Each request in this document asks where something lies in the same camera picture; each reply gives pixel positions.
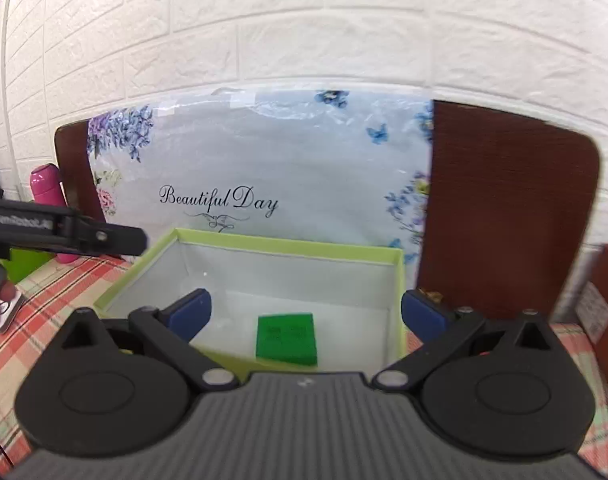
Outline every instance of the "qr code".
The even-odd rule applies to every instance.
[[[608,303],[593,283],[588,282],[575,309],[586,335],[596,344],[608,326]]]

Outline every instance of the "finger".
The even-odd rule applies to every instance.
[[[11,301],[15,297],[15,285],[6,280],[0,288],[0,300]]]

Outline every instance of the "pink bottle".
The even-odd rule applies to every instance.
[[[66,201],[60,187],[60,170],[55,164],[44,164],[31,171],[31,191],[38,204],[59,205],[66,207]],[[60,264],[69,264],[78,259],[75,254],[57,254],[55,259]]]

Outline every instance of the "wall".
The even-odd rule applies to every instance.
[[[15,161],[24,198],[60,124],[175,89],[359,79],[590,134],[600,192],[561,303],[608,241],[608,0],[8,0],[5,11],[0,174],[13,187]]]

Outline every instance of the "red checkered tablecloth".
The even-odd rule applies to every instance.
[[[6,333],[0,335],[0,443],[12,462],[20,462],[30,452],[13,411],[22,380],[72,309],[91,306],[128,267],[129,264],[109,257],[79,258],[66,265],[51,260],[18,284],[29,301]],[[595,394],[595,419],[580,455],[608,476],[608,394],[591,345],[577,325],[555,325],[554,329]],[[418,345],[409,333],[409,351]],[[0,474],[9,469],[0,452]]]

